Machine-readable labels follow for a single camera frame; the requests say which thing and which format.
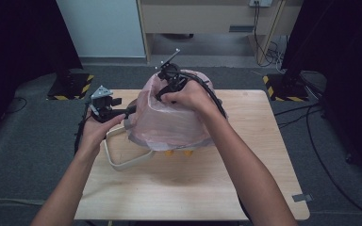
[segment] gray carpet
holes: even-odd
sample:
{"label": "gray carpet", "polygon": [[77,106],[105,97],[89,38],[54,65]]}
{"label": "gray carpet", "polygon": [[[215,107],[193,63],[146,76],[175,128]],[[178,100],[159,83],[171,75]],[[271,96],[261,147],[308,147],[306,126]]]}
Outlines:
{"label": "gray carpet", "polygon": [[[274,69],[190,68],[205,73],[215,89],[263,89],[262,75]],[[100,85],[109,89],[141,89],[155,72],[150,67],[92,67],[94,74],[88,94]],[[66,170],[74,154],[74,133],[81,120],[85,100],[47,101],[46,93],[55,76],[48,74],[21,85],[16,96],[26,99],[26,106],[7,114],[0,122],[0,200],[23,202],[45,200]],[[271,102],[274,113],[309,102]],[[8,111],[20,109],[23,99],[15,99]],[[278,122],[292,121],[304,115],[305,109],[277,116]],[[326,168],[340,187],[362,206],[362,166],[345,162],[345,151],[333,128],[321,112],[309,117],[312,135]],[[362,225],[362,212],[350,204],[333,186],[317,159],[307,133],[305,119],[281,129],[292,165],[304,194],[311,194],[308,203],[310,218],[300,225]],[[0,225],[27,225],[38,211],[38,205],[14,202],[0,203]],[[105,222],[95,221],[97,225]],[[116,222],[135,225],[136,222]],[[76,225],[88,225],[75,222]]]}

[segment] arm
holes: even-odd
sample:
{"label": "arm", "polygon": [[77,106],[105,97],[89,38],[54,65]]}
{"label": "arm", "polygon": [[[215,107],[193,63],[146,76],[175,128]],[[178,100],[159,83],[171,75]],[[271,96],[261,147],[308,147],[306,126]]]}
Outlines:
{"label": "arm", "polygon": [[57,187],[34,217],[31,225],[72,225],[75,212],[90,175],[93,161],[100,151],[100,143],[107,131],[119,124],[124,115],[100,123],[88,118],[83,138],[74,160],[67,168]]}
{"label": "arm", "polygon": [[228,174],[255,225],[297,225],[272,175],[222,116],[205,90],[189,81],[162,96],[197,111],[214,140]]}

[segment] power outlet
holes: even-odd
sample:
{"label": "power outlet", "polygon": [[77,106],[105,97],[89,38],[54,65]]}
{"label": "power outlet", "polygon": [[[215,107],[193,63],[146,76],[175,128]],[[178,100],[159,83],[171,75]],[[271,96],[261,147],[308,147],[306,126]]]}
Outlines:
{"label": "power outlet", "polygon": [[249,6],[255,7],[255,2],[258,2],[258,5],[262,8],[268,8],[272,5],[272,0],[250,0]]}

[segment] left hand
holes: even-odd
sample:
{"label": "left hand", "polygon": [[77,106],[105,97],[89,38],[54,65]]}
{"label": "left hand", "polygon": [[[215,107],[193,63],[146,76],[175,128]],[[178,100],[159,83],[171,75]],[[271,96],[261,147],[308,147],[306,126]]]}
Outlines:
{"label": "left hand", "polygon": [[101,123],[96,121],[91,116],[91,110],[87,112],[87,121],[84,125],[84,132],[81,141],[81,145],[78,149],[78,153],[90,155],[90,157],[96,157],[100,151],[100,144],[105,138],[107,132],[115,125],[120,124],[124,119],[125,114],[116,116],[110,121]]}

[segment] yellow black hazard tape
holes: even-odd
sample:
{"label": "yellow black hazard tape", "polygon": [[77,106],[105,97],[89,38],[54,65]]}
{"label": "yellow black hazard tape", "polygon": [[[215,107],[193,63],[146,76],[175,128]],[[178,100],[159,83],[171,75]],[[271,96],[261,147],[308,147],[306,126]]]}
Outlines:
{"label": "yellow black hazard tape", "polygon": [[294,101],[294,102],[302,102],[302,101],[308,101],[308,98],[306,97],[293,97],[293,96],[279,96],[274,91],[274,88],[269,82],[269,77],[264,76],[263,81],[266,84],[267,92],[269,93],[270,99],[272,101]]}
{"label": "yellow black hazard tape", "polygon": [[77,93],[77,95],[53,95],[48,96],[48,100],[58,100],[58,101],[66,101],[66,100],[74,100],[74,99],[83,99],[85,95],[87,94],[88,89],[90,88],[93,75],[89,74],[87,79],[85,80],[84,86],[80,90],[80,93]]}

